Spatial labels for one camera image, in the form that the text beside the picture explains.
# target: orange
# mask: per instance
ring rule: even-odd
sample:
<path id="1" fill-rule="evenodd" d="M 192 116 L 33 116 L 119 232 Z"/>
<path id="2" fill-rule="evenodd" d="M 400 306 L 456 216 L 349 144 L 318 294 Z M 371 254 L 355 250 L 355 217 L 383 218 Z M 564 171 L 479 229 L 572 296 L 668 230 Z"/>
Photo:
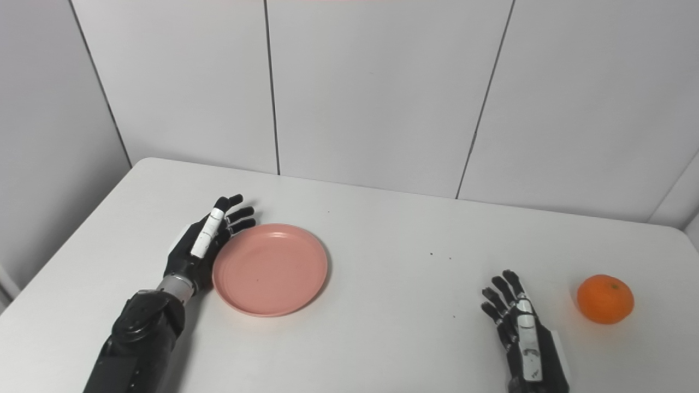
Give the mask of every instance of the orange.
<path id="1" fill-rule="evenodd" d="M 598 274 L 580 284 L 577 304 L 590 321 L 614 324 L 631 314 L 633 294 L 620 279 Z"/>

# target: robotic arm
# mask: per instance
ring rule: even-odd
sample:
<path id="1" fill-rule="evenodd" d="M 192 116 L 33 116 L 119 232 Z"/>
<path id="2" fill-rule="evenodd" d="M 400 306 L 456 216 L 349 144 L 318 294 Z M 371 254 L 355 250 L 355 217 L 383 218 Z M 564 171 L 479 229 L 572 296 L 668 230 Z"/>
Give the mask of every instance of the robotic arm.
<path id="1" fill-rule="evenodd" d="M 168 256 L 163 280 L 126 303 L 102 346 L 83 393 L 155 393 L 175 342 L 185 328 L 185 305 L 211 287 L 211 269 L 223 245 L 253 227 L 252 207 L 226 216 L 243 196 L 221 197 L 211 213 L 189 226 Z"/>
<path id="2" fill-rule="evenodd" d="M 495 322 L 507 353 L 512 376 L 508 393 L 568 393 L 570 387 L 554 338 L 539 321 L 519 276 L 505 270 L 503 277 L 493 277 L 492 283 L 505 301 L 487 287 L 482 293 L 488 301 L 481 304 L 481 309 Z"/>

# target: table surface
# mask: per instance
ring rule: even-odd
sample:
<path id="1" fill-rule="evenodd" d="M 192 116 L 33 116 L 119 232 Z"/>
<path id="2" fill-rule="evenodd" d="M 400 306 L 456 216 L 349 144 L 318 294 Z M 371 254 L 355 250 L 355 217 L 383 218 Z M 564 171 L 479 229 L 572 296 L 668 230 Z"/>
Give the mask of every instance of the table surface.
<path id="1" fill-rule="evenodd" d="M 504 392 L 480 310 L 503 269 L 558 330 L 573 392 L 696 389 L 699 256 L 676 229 L 145 159 L 0 315 L 0 392 L 81 392 L 125 300 L 157 285 L 186 224 L 238 192 L 260 222 L 314 233 L 329 281 L 284 317 L 193 299 L 164 392 Z M 634 291 L 619 324 L 576 309 L 597 273 Z"/>

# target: panel seam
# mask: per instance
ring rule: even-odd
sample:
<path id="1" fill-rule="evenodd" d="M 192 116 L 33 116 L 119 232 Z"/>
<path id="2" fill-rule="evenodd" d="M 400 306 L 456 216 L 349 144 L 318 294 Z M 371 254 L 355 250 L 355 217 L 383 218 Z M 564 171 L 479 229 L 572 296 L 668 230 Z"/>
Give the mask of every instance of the panel seam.
<path id="1" fill-rule="evenodd" d="M 495 56 L 495 62 L 493 63 L 493 69 L 490 73 L 490 79 L 488 79 L 488 86 L 485 89 L 485 95 L 483 96 L 483 104 L 481 105 L 480 112 L 478 114 L 478 121 L 476 121 L 476 128 L 473 132 L 473 137 L 471 138 L 471 145 L 468 148 L 468 154 L 466 155 L 466 163 L 463 165 L 463 172 L 461 172 L 461 180 L 459 181 L 459 188 L 456 190 L 456 198 L 459 199 L 461 196 L 461 188 L 463 187 L 463 179 L 466 176 L 466 168 L 468 168 L 468 163 L 471 160 L 471 155 L 473 154 L 473 148 L 476 144 L 476 138 L 478 137 L 478 129 L 480 127 L 481 119 L 483 118 L 483 111 L 485 110 L 485 104 L 488 101 L 488 94 L 490 93 L 490 87 L 493 84 L 493 77 L 495 76 L 495 70 L 498 68 L 498 61 L 500 60 L 500 53 L 503 51 L 503 44 L 505 43 L 505 35 L 507 35 L 507 28 L 510 26 L 510 20 L 512 19 L 512 11 L 514 10 L 514 4 L 517 0 L 512 0 L 512 5 L 510 6 L 510 12 L 507 14 L 507 21 L 505 22 L 505 28 L 503 30 L 503 35 L 500 37 L 500 45 L 498 46 L 498 53 Z"/>
<path id="2" fill-rule="evenodd" d="M 264 24 L 267 34 L 267 62 L 269 65 L 269 88 L 272 96 L 272 122 L 274 125 L 274 153 L 277 157 L 277 174 L 282 174 L 282 169 L 279 163 L 279 135 L 277 133 L 277 101 L 274 96 L 274 73 L 272 72 L 272 43 L 269 35 L 269 11 L 267 9 L 267 0 L 264 3 Z"/>
<path id="3" fill-rule="evenodd" d="M 690 165 L 692 165 L 692 162 L 694 161 L 694 159 L 696 159 L 696 157 L 697 157 L 698 155 L 699 155 L 699 148 L 694 152 L 694 155 L 692 156 L 692 158 L 689 159 L 689 162 L 688 162 L 687 165 L 684 167 L 684 169 L 682 170 L 682 172 L 680 172 L 679 176 L 677 176 L 677 179 L 675 179 L 675 182 L 670 186 L 670 188 L 668 188 L 668 191 L 667 191 L 667 192 L 665 193 L 665 195 L 661 198 L 661 200 L 660 200 L 660 202 L 658 203 L 658 205 L 656 206 L 656 208 L 655 208 L 655 209 L 653 210 L 653 212 L 648 216 L 648 219 L 646 220 L 646 223 L 650 223 L 650 220 L 653 218 L 653 216 L 655 215 L 655 213 L 658 212 L 658 209 L 663 205 L 663 202 L 665 202 L 665 200 L 668 198 L 668 196 L 670 196 L 670 193 L 672 192 L 672 189 L 674 189 L 675 186 L 677 185 L 677 183 L 679 183 L 679 180 L 682 179 L 682 176 L 684 176 L 684 174 L 687 172 L 687 170 L 689 169 Z M 681 230 L 681 231 L 684 231 L 684 229 L 686 228 L 686 226 L 689 224 L 689 222 L 694 218 L 694 215 L 696 215 L 697 213 L 699 213 L 699 206 L 697 206 L 697 207 L 695 208 L 694 212 L 692 213 L 692 216 L 689 217 L 688 219 L 686 219 L 686 220 L 684 221 L 683 225 L 681 225 L 680 228 L 678 228 L 678 229 Z"/>
<path id="4" fill-rule="evenodd" d="M 87 44 L 87 39 L 85 39 L 85 33 L 82 30 L 82 26 L 80 25 L 80 20 L 78 19 L 78 13 L 75 11 L 75 6 L 73 5 L 73 0 L 68 0 L 68 3 L 71 5 L 71 12 L 73 12 L 73 18 L 75 19 L 75 23 L 78 26 L 78 31 L 80 32 L 80 37 L 82 38 L 82 44 L 85 46 L 85 50 L 87 51 L 87 56 L 89 57 L 90 64 L 92 65 L 92 70 L 94 72 L 95 77 L 97 78 L 97 84 L 99 85 L 99 89 L 102 92 L 102 97 L 104 98 L 104 103 L 107 105 L 107 110 L 109 111 L 109 117 L 112 119 L 112 123 L 114 124 L 114 130 L 117 132 L 117 137 L 119 138 L 119 144 L 121 144 L 122 149 L 124 151 L 124 156 L 126 156 L 127 163 L 129 164 L 129 168 L 133 168 L 133 164 L 131 163 L 131 158 L 129 157 L 129 152 L 127 151 L 127 147 L 124 144 L 124 138 L 122 138 L 122 133 L 119 130 L 119 126 L 117 125 L 117 120 L 114 118 L 114 112 L 112 111 L 112 106 L 109 104 L 109 99 L 107 98 L 107 92 L 104 90 L 104 85 L 102 84 L 102 79 L 99 76 L 99 73 L 97 72 L 97 66 L 94 63 L 94 58 L 92 57 L 92 52 L 90 52 L 89 46 Z"/>

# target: pink plate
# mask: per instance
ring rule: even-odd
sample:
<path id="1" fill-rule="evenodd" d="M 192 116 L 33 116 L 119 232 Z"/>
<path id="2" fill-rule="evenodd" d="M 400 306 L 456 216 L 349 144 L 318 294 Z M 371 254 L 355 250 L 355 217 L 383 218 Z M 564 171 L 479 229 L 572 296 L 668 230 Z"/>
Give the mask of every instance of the pink plate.
<path id="1" fill-rule="evenodd" d="M 286 224 L 245 230 L 218 254 L 216 292 L 246 314 L 274 317 L 304 307 L 328 273 L 325 249 L 312 234 Z"/>

